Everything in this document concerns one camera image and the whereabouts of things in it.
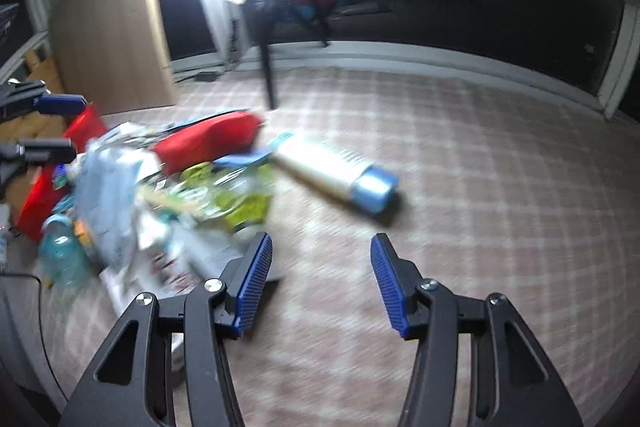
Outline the white tube blue cap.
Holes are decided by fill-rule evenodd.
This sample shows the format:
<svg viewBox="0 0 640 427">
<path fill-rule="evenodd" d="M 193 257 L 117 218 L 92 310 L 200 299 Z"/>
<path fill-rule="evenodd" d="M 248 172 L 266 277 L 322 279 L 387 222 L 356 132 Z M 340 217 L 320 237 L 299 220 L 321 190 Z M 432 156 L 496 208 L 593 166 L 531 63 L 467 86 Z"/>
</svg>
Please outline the white tube blue cap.
<svg viewBox="0 0 640 427">
<path fill-rule="evenodd" d="M 399 187 L 398 176 L 374 161 L 298 134 L 274 139 L 270 158 L 293 176 L 373 216 L 387 209 Z"/>
</svg>

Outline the red cardboard box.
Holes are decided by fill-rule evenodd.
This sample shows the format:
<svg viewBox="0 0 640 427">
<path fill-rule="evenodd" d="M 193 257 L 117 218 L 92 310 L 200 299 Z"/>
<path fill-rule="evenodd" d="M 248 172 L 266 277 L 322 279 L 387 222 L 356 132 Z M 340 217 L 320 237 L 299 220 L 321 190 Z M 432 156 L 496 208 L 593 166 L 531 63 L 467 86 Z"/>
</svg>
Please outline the red cardboard box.
<svg viewBox="0 0 640 427">
<path fill-rule="evenodd" d="M 99 112 L 93 104 L 77 116 L 64 132 L 64 138 L 71 139 L 78 153 L 84 153 L 91 139 L 99 138 L 107 132 Z M 43 167 L 35 176 L 25 202 L 17 215 L 14 227 L 29 239 L 38 243 L 41 239 L 41 227 L 53 211 L 54 206 L 70 189 L 67 186 L 56 188 L 53 178 L 55 166 Z"/>
</svg>

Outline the green snack bag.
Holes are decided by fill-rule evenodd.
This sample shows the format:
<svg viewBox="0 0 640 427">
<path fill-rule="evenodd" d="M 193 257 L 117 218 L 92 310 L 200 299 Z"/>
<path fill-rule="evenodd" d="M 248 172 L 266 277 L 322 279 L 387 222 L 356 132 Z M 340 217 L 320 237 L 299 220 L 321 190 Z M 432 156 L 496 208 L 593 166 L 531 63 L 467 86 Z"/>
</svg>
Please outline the green snack bag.
<svg viewBox="0 0 640 427">
<path fill-rule="evenodd" d="M 171 176 L 152 176 L 138 185 L 137 195 L 153 210 L 188 227 L 233 234 L 266 221 L 273 191 L 273 171 L 265 162 L 201 162 Z"/>
</svg>

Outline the light wood board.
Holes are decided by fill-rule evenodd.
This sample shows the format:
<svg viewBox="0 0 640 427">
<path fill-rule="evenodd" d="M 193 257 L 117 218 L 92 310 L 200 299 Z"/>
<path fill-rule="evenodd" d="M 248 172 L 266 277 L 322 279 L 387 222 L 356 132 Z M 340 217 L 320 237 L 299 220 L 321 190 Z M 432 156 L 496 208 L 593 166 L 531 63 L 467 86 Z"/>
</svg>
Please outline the light wood board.
<svg viewBox="0 0 640 427">
<path fill-rule="evenodd" d="M 177 103 L 158 0 L 53 0 L 49 41 L 66 91 L 103 114 Z"/>
</svg>

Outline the red pouch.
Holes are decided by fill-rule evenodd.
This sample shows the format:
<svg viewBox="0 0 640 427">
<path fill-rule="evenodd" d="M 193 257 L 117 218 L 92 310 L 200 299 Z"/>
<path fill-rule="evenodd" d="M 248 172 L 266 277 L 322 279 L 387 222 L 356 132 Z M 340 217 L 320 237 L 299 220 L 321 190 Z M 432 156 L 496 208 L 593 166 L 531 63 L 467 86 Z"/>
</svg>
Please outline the red pouch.
<svg viewBox="0 0 640 427">
<path fill-rule="evenodd" d="M 249 148 L 262 127 L 262 117 L 240 110 L 190 124 L 151 148 L 166 174 L 181 172 Z"/>
</svg>

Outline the face mask pack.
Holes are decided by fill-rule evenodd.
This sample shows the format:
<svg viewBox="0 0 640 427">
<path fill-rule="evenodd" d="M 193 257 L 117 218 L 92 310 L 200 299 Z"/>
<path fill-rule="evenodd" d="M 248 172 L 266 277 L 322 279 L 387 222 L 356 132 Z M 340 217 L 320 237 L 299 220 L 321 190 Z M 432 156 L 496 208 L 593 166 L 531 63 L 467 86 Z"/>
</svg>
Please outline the face mask pack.
<svg viewBox="0 0 640 427">
<path fill-rule="evenodd" d="M 150 150 L 153 132 L 124 122 L 87 143 L 75 178 L 75 215 L 88 229 L 100 262 L 119 272 L 136 248 L 138 183 L 162 170 Z"/>
</svg>

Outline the blue baby bottle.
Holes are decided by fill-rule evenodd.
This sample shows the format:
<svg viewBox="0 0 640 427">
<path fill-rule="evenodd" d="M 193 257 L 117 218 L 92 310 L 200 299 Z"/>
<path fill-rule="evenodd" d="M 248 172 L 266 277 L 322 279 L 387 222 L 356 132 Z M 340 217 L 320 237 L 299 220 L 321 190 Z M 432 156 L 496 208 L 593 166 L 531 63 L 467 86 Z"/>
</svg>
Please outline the blue baby bottle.
<svg viewBox="0 0 640 427">
<path fill-rule="evenodd" d="M 44 273 L 54 287 L 77 287 L 91 275 L 89 259 L 69 217 L 55 213 L 43 222 L 38 247 Z"/>
</svg>

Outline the light stand pole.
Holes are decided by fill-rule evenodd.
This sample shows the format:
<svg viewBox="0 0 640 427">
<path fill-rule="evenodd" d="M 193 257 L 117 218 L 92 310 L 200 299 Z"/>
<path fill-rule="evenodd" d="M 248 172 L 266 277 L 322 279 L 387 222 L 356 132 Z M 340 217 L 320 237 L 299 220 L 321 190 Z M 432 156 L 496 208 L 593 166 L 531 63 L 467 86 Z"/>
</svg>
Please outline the light stand pole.
<svg viewBox="0 0 640 427">
<path fill-rule="evenodd" d="M 265 2 L 259 7 L 257 41 L 260 51 L 260 60 L 262 61 L 262 72 L 264 73 L 266 82 L 268 107 L 270 110 L 278 108 L 270 54 L 270 40 L 273 28 L 273 9 L 267 2 Z"/>
</svg>

